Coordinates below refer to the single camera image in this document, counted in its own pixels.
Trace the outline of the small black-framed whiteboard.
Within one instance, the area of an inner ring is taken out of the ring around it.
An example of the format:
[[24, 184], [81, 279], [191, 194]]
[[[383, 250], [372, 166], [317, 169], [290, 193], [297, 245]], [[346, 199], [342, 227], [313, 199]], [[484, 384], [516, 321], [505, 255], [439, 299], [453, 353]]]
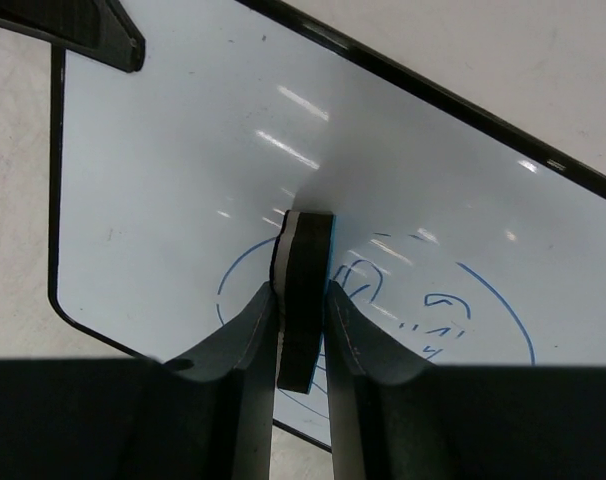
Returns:
[[606, 176], [282, 1], [128, 1], [123, 73], [52, 53], [49, 298], [171, 359], [268, 279], [286, 211], [441, 364], [606, 365]]

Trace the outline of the blue whiteboard eraser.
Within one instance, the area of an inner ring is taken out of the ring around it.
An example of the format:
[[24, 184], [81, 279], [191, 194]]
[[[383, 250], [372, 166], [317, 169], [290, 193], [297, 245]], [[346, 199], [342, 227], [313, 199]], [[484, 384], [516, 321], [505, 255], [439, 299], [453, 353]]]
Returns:
[[270, 286], [279, 314], [276, 386], [307, 394], [320, 354], [335, 216], [288, 210], [275, 240]]

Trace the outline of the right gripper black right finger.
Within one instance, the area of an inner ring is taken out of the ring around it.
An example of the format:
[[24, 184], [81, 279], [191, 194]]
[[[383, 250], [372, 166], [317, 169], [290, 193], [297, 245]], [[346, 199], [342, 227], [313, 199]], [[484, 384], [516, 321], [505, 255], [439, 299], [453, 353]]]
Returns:
[[606, 479], [606, 367], [435, 365], [337, 283], [324, 340], [338, 479]]

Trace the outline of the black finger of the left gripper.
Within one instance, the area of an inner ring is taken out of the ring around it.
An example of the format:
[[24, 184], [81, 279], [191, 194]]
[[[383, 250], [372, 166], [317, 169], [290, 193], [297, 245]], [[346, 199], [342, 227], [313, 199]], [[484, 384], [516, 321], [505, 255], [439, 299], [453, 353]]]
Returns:
[[0, 0], [0, 28], [126, 73], [145, 60], [145, 38], [118, 1]]

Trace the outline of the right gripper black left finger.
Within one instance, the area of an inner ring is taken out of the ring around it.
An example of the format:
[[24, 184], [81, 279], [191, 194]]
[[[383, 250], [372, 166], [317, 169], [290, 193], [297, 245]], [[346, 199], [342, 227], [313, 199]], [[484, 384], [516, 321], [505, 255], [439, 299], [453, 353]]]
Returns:
[[275, 371], [268, 285], [165, 363], [0, 359], [0, 479], [265, 479]]

